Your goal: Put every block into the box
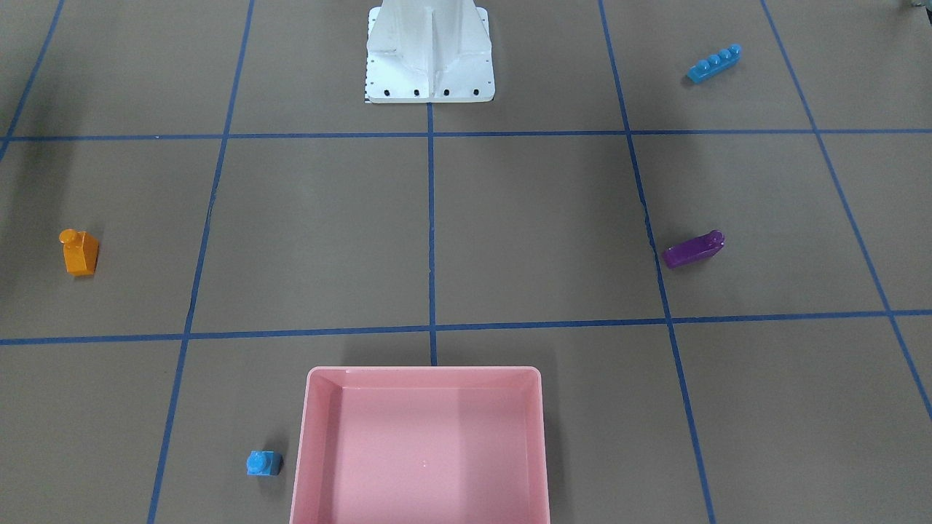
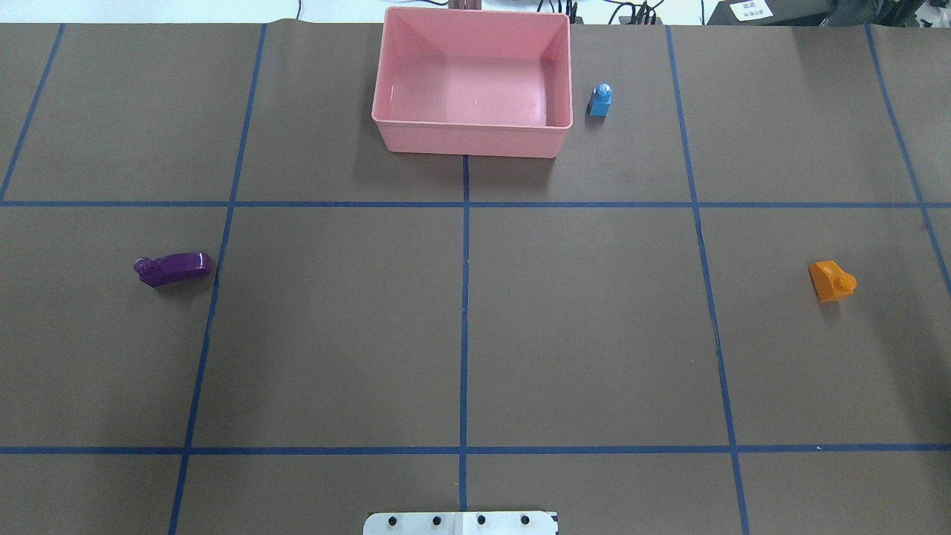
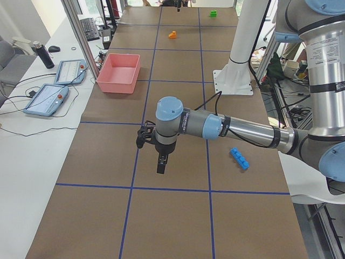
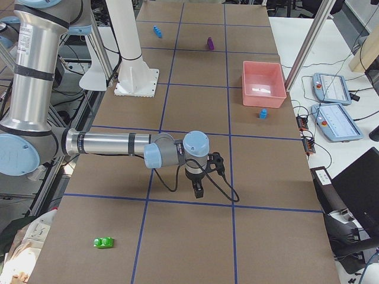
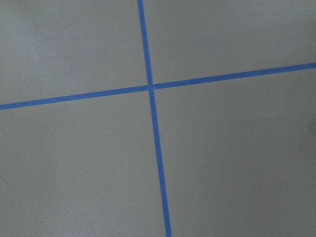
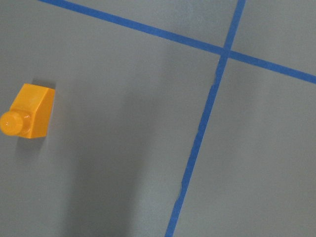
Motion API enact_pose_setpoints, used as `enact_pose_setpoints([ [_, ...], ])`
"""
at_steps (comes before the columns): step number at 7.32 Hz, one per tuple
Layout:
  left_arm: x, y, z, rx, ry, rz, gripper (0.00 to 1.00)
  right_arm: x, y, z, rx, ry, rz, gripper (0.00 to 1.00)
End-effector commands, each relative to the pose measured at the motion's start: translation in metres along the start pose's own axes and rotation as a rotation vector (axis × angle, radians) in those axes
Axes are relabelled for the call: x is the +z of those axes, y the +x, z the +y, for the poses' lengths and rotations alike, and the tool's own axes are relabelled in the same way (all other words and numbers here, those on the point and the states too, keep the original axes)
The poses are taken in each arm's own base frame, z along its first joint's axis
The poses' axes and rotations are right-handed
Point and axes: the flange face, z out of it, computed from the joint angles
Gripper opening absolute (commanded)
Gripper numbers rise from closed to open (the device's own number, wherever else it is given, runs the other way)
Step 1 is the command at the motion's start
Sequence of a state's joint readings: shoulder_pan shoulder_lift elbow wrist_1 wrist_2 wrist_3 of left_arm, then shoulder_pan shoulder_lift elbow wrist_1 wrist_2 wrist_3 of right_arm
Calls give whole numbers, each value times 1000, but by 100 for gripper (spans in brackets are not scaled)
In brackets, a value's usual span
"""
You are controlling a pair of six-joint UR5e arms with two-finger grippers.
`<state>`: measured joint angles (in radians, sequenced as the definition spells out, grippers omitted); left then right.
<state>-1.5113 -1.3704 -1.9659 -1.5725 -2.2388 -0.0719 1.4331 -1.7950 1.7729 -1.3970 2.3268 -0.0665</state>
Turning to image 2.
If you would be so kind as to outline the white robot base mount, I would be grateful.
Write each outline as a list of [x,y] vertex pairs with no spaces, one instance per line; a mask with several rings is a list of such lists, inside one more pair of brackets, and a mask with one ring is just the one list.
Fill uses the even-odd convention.
[[558,534],[556,512],[542,510],[380,512],[363,534]]

